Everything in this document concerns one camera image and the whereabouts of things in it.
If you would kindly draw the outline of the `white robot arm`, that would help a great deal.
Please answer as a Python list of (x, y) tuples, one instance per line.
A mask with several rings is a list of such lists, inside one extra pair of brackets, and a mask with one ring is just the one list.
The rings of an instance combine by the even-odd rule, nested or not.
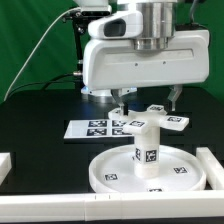
[(91, 40), (83, 58), (83, 81), (90, 91), (109, 90), (126, 115), (122, 90), (172, 85), (170, 100), (184, 84), (209, 74), (207, 30), (175, 29), (175, 6), (182, 0), (73, 0), (81, 14), (103, 16), (88, 25)]

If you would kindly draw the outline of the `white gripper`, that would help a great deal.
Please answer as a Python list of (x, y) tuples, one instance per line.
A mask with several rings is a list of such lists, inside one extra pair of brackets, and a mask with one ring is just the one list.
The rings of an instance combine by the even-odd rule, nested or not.
[(112, 89), (122, 115), (128, 114), (128, 105), (122, 100), (121, 88), (173, 85), (168, 101), (174, 111), (181, 84), (208, 77), (208, 45), (206, 30), (178, 31), (164, 50), (137, 51), (130, 40), (93, 39), (84, 51), (83, 81), (90, 90)]

